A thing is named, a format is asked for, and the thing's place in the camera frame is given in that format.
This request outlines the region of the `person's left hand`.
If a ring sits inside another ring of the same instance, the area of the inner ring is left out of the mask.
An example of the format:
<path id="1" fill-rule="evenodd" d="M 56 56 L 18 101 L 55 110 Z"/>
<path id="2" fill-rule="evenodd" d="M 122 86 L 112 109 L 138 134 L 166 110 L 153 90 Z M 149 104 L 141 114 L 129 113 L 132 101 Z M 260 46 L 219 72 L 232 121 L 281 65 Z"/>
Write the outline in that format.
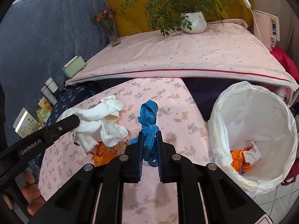
<path id="1" fill-rule="evenodd" d="M 45 204 L 45 200 L 41 196 L 40 189 L 35 185 L 35 178 L 33 174 L 26 170 L 23 172 L 23 178 L 26 185 L 20 190 L 24 198 L 29 201 L 27 211 L 31 216 L 33 216 Z"/>

